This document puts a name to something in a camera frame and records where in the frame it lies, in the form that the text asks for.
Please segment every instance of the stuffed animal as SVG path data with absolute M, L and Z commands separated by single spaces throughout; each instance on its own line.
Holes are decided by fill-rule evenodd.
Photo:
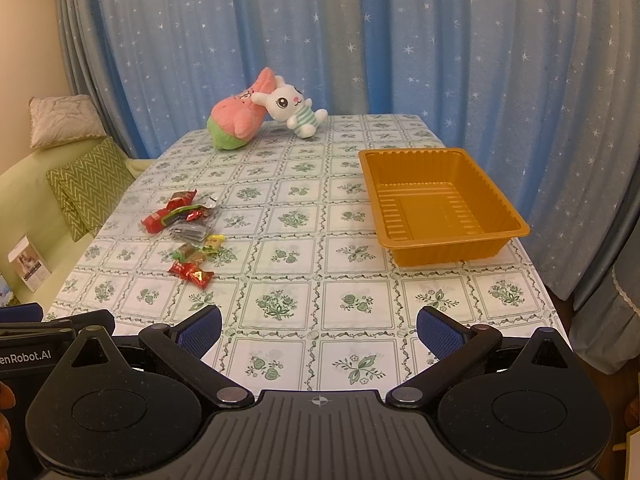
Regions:
M 216 104 L 207 120 L 207 130 L 211 133 L 214 147 L 234 150 L 253 139 L 260 130 L 267 110 L 264 106 L 254 104 L 251 96 L 254 92 L 273 92 L 275 88 L 273 70 L 263 68 L 258 79 L 247 90 Z
M 327 118 L 324 108 L 311 109 L 311 99 L 305 101 L 302 92 L 293 85 L 288 85 L 284 79 L 276 76 L 276 88 L 270 94 L 254 92 L 251 100 L 267 108 L 267 111 L 276 121 L 286 121 L 287 128 L 293 130 L 301 139 L 311 137 L 320 124 Z

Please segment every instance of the triangular cutout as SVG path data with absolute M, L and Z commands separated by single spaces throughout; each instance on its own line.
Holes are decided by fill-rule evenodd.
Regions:
M 92 337 L 84 343 L 84 346 L 71 366 L 73 368 L 79 368 L 82 366 L 100 365 L 108 362 L 109 359 L 104 353 L 102 345 L 100 345 L 100 342 L 95 337 Z
M 538 352 L 533 356 L 533 364 L 540 366 L 551 366 L 553 368 L 567 368 L 560 351 L 551 339 L 545 339 L 538 348 Z

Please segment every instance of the orange plastic tray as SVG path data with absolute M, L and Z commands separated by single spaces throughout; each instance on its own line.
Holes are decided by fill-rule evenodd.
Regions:
M 363 150 L 378 241 L 399 266 L 495 256 L 529 226 L 465 150 Z

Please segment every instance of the table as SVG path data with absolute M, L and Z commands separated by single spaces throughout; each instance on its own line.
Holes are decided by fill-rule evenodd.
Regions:
M 332 116 L 311 139 L 265 123 L 233 152 L 190 132 L 124 194 L 48 318 L 108 308 L 126 335 L 215 303 L 223 335 L 203 360 L 256 394 L 376 388 L 384 397 L 435 361 L 415 333 L 425 304 L 505 335 L 547 325 L 566 336 L 517 240 L 494 258 L 411 269 L 378 244 L 358 152 L 422 146 L 442 144 L 411 115 Z M 181 242 L 140 225 L 194 188 L 220 197 L 209 224 L 227 237 L 203 265 L 216 272 L 204 291 L 167 273 Z

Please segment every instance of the silver bolt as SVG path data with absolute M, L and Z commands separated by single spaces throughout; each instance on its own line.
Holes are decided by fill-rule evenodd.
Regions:
M 398 402 L 411 404 L 413 402 L 418 402 L 418 400 L 422 398 L 422 392 L 418 388 L 402 386 L 393 390 L 391 392 L 391 396 Z
M 238 386 L 227 386 L 226 388 L 220 388 L 216 393 L 216 396 L 222 401 L 228 404 L 234 404 L 245 400 L 249 394 L 244 388 Z

